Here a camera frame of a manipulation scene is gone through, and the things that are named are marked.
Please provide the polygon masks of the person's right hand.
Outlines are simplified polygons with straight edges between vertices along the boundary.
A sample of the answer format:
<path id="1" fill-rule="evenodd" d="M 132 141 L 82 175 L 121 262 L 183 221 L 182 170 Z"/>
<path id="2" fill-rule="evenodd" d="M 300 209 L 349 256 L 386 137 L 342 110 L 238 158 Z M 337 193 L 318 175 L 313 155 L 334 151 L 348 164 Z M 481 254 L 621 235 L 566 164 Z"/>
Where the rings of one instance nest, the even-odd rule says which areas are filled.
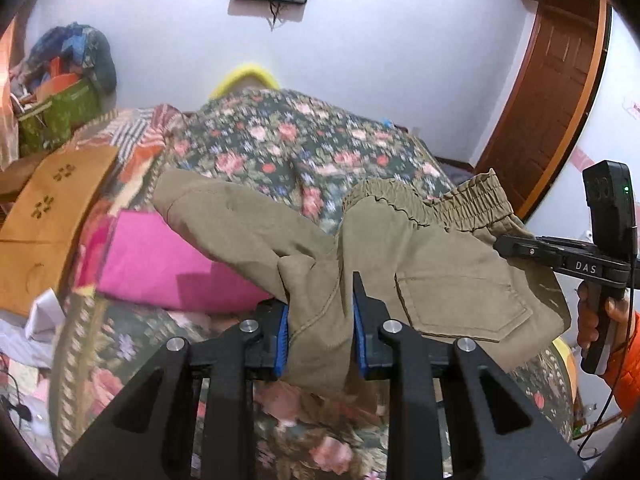
<path id="1" fill-rule="evenodd" d="M 588 350 L 590 344 L 599 338 L 598 325 L 599 318 L 596 312 L 589 307 L 589 288 L 587 282 L 582 282 L 577 289 L 578 293 L 578 346 Z M 626 346 L 627 326 L 630 331 L 634 331 L 634 317 L 628 318 L 629 292 L 625 292 L 622 299 L 616 300 L 608 298 L 605 303 L 605 312 L 616 326 L 616 335 L 612 343 L 612 350 L 620 350 Z"/>

